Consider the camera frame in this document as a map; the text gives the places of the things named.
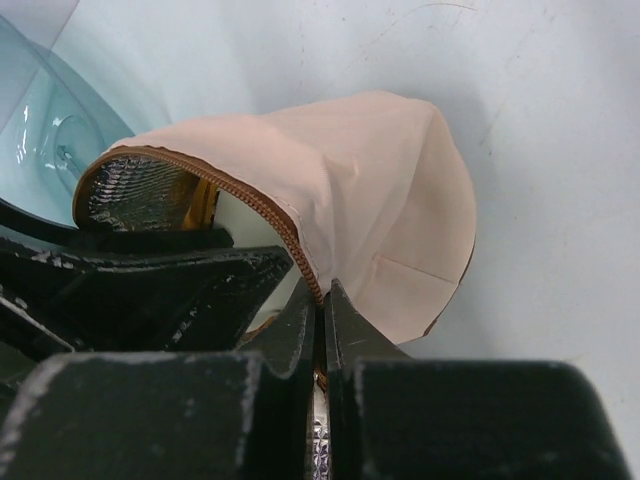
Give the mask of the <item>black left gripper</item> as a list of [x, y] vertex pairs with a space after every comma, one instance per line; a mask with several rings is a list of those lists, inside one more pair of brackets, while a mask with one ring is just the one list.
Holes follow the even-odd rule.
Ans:
[[84, 234], [1, 229], [1, 399], [75, 350], [231, 350], [292, 261], [215, 231]]

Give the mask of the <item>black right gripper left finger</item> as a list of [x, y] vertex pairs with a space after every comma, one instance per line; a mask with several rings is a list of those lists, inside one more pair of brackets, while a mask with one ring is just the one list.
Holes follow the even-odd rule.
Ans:
[[296, 288], [241, 348], [54, 356], [1, 429], [5, 479], [302, 479], [316, 305]]

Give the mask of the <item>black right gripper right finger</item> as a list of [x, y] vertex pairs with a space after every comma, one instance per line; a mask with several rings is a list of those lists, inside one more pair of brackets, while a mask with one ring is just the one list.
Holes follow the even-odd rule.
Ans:
[[417, 360], [324, 300], [336, 479], [627, 479], [586, 377], [554, 361]]

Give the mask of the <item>beige cylindrical zipper bag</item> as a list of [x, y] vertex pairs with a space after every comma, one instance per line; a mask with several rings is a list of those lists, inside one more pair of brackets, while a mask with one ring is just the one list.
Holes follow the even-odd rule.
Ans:
[[122, 139], [83, 174], [83, 229], [193, 227], [206, 188], [264, 219], [316, 315], [315, 368], [335, 479], [452, 477], [400, 344], [458, 289], [476, 239], [472, 182], [429, 102], [383, 91], [264, 115], [199, 117]]

